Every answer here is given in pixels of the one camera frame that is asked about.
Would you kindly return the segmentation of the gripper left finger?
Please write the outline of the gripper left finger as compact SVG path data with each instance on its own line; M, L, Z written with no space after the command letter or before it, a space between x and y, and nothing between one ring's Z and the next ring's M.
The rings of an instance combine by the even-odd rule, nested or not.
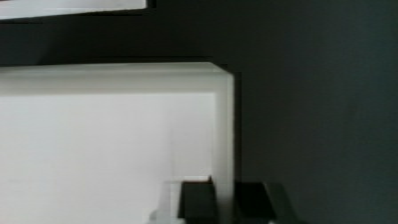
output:
M216 194L209 181L175 181L163 185L154 224L216 224Z

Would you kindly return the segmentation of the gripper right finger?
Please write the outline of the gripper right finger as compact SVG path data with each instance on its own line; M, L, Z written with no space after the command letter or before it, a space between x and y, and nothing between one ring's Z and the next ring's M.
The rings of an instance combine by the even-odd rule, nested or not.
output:
M279 183L234 184L234 220L236 224L305 224Z

